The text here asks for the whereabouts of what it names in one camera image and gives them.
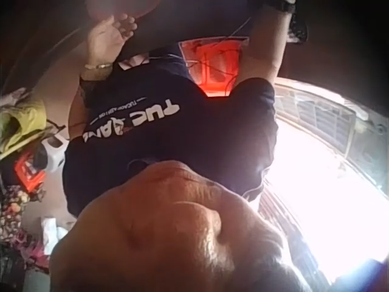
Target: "red round object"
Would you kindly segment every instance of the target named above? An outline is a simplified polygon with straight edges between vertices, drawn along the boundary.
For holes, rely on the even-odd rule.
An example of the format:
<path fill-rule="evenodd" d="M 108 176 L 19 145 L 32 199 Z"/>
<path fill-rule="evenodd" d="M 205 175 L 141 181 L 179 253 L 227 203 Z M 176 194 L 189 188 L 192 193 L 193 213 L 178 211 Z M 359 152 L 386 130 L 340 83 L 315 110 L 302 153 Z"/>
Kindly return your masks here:
<path fill-rule="evenodd" d="M 92 19 L 101 21 L 122 13 L 139 18 L 153 11 L 159 3 L 160 0 L 86 0 L 86 8 Z"/>

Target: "man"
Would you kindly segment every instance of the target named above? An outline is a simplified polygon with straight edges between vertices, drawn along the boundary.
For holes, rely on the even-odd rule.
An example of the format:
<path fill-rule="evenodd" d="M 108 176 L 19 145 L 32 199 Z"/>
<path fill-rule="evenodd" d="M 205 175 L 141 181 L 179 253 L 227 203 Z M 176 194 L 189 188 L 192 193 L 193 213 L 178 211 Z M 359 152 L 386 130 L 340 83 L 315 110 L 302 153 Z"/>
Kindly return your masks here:
<path fill-rule="evenodd" d="M 245 200 L 273 160 L 288 1 L 261 9 L 222 100 L 206 99 L 175 53 L 112 68 L 132 18 L 92 29 L 63 173 L 78 221 L 53 252 L 54 288 L 309 291 L 285 238 Z"/>

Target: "sunlight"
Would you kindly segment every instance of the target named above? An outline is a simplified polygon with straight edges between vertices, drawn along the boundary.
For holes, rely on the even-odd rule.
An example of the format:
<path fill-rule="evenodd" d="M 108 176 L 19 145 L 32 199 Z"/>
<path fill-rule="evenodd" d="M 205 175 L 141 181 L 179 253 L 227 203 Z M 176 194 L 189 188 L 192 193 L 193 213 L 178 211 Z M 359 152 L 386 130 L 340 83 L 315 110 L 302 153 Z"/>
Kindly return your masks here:
<path fill-rule="evenodd" d="M 318 139 L 278 121 L 267 180 L 297 218 L 329 280 L 389 253 L 389 201 Z"/>

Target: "navy blue t-shirt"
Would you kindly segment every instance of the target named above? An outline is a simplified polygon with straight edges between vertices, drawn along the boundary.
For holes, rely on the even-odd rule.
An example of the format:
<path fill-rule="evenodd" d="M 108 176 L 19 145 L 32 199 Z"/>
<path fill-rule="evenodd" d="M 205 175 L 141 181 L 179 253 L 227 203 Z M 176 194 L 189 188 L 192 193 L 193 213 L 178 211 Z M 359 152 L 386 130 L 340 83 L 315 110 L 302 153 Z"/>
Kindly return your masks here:
<path fill-rule="evenodd" d="M 243 196 L 258 195 L 273 161 L 274 89 L 264 79 L 209 99 L 191 80 L 143 65 L 114 72 L 89 101 L 88 125 L 70 142 L 63 170 L 75 216 L 154 162 L 183 162 Z"/>

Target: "shirt logo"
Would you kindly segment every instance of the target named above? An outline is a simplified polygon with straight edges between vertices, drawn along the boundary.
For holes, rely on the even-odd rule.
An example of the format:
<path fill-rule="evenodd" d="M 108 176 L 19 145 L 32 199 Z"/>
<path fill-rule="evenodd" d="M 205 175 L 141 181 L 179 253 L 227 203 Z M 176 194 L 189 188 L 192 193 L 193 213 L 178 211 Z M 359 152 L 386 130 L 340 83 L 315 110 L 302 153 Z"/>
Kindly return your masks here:
<path fill-rule="evenodd" d="M 171 103 L 170 99 L 165 100 L 166 108 L 163 109 L 161 105 L 155 104 L 144 111 L 136 111 L 129 114 L 131 124 L 133 127 L 139 127 L 146 122 L 154 122 L 156 120 L 164 119 L 167 116 L 172 116 L 180 111 L 179 105 Z M 125 127 L 126 119 L 117 119 L 111 117 L 104 125 L 100 126 L 96 132 L 89 131 L 83 134 L 84 142 L 87 142 L 92 137 L 109 138 L 113 134 L 122 136 L 132 127 Z"/>

